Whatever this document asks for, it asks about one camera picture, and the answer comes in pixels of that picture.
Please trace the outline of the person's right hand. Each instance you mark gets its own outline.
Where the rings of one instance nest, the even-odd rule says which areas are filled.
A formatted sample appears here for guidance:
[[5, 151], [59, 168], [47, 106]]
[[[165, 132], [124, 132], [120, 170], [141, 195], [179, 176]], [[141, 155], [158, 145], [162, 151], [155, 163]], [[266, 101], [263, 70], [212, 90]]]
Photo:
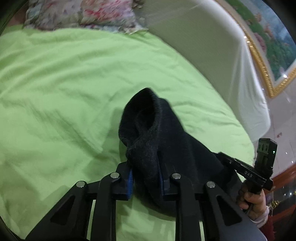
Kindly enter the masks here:
[[256, 220], [262, 216], [267, 209], [264, 190], [262, 189], [259, 194], [254, 194], [248, 191], [245, 184], [241, 186], [238, 192], [236, 204], [240, 209], [248, 210], [247, 215], [251, 220]]

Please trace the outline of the red sleeve forearm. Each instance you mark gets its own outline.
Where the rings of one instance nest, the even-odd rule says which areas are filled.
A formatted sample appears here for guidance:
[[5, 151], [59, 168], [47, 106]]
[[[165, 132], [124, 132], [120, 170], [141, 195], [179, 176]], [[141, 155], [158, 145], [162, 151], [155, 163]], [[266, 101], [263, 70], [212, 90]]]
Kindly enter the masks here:
[[269, 215], [269, 207], [266, 206], [265, 211], [255, 220], [251, 220], [257, 228], [263, 233], [267, 241], [274, 241], [275, 234], [273, 229], [273, 221]]

